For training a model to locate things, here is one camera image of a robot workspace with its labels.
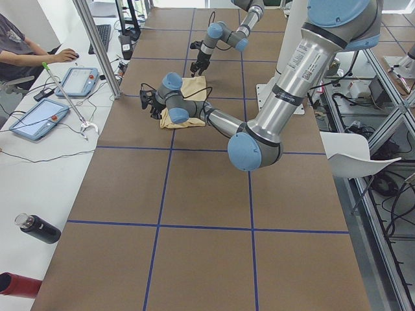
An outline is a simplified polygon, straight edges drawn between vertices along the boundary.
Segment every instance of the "person's arm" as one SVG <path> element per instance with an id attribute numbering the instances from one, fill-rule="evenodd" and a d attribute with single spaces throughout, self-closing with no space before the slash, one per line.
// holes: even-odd
<path id="1" fill-rule="evenodd" d="M 25 37 L 25 42 L 32 49 L 33 53 L 36 55 L 47 55 L 47 52 L 43 50 L 37 43 L 30 40 L 28 37 Z"/>
<path id="2" fill-rule="evenodd" d="M 73 49 L 64 49 L 55 55 L 18 55 L 8 51 L 0 52 L 0 62 L 9 63 L 15 66 L 36 67 L 42 63 L 63 63 L 70 62 L 77 58 L 77 53 Z"/>

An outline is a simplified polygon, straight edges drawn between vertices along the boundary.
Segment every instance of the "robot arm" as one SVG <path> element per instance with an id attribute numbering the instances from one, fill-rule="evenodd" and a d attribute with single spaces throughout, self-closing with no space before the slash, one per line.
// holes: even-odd
<path id="1" fill-rule="evenodd" d="M 175 73 L 169 73 L 151 96 L 141 97 L 142 102 L 147 99 L 149 104 L 166 106 L 173 122 L 198 117 L 230 137 L 229 158 L 240 170 L 271 165 L 282 155 L 281 132 L 308 90 L 318 83 L 330 59 L 342 50 L 356 51 L 377 44 L 382 7 L 383 0 L 309 0 L 302 40 L 263 108 L 248 122 L 207 102 L 184 100 L 182 78 Z"/>
<path id="2" fill-rule="evenodd" d="M 264 14 L 264 2 L 263 0 L 231 0 L 234 5 L 242 8 L 248 12 L 241 26 L 236 32 L 230 30 L 228 26 L 223 22 L 210 24 L 207 29 L 206 37 L 203 41 L 195 41 L 190 45 L 191 49 L 198 49 L 199 53 L 197 61 L 193 62 L 190 66 L 192 76 L 195 76 L 196 72 L 201 75 L 210 64 L 210 58 L 215 50 L 216 44 L 219 40 L 227 43 L 231 47 L 238 51 L 244 51 L 248 45 L 247 37 L 249 37 L 255 24 L 262 18 Z"/>

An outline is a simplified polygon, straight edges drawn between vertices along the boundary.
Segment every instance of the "hand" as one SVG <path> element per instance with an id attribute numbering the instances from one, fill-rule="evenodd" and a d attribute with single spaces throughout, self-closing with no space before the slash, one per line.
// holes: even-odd
<path id="1" fill-rule="evenodd" d="M 64 49 L 54 55 L 56 63 L 71 62 L 77 59 L 78 54 L 73 49 Z"/>

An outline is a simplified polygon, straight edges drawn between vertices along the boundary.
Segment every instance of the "yellow towel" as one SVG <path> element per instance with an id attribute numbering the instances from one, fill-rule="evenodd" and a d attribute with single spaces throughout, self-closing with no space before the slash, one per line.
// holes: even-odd
<path id="1" fill-rule="evenodd" d="M 181 91 L 183 96 L 186 97 L 194 92 L 197 92 L 199 89 L 204 89 L 206 87 L 206 79 L 204 76 L 196 76 L 194 78 L 183 78 L 183 86 Z M 187 100 L 205 100 L 206 99 L 206 90 L 203 90 L 192 97 L 187 98 Z M 161 112 L 160 128 L 188 128 L 190 126 L 205 126 L 205 122 L 198 118 L 189 118 L 184 123 L 175 124 L 171 122 L 167 108 Z"/>

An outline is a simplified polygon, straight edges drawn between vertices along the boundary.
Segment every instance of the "red cylinder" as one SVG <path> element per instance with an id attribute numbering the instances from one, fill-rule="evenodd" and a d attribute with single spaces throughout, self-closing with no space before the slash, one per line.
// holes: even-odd
<path id="1" fill-rule="evenodd" d="M 41 280 L 4 272 L 0 274 L 0 294 L 24 298 L 36 298 Z"/>

